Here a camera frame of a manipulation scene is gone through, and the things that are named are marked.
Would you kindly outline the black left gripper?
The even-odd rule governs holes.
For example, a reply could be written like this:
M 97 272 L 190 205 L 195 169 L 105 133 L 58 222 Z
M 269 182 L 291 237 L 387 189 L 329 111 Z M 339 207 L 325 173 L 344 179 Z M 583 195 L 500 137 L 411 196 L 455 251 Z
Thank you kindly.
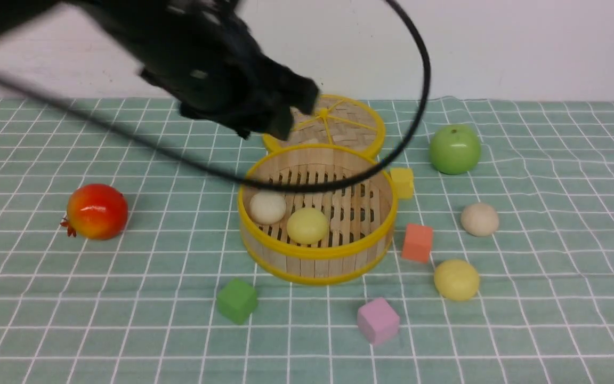
M 212 120 L 243 139 L 258 133 L 287 141 L 290 106 L 311 115 L 319 101 L 314 80 L 287 67 L 278 88 L 290 106 L 259 101 L 194 1 L 90 1 L 88 13 L 141 64 L 142 80 L 178 100 L 183 117 Z

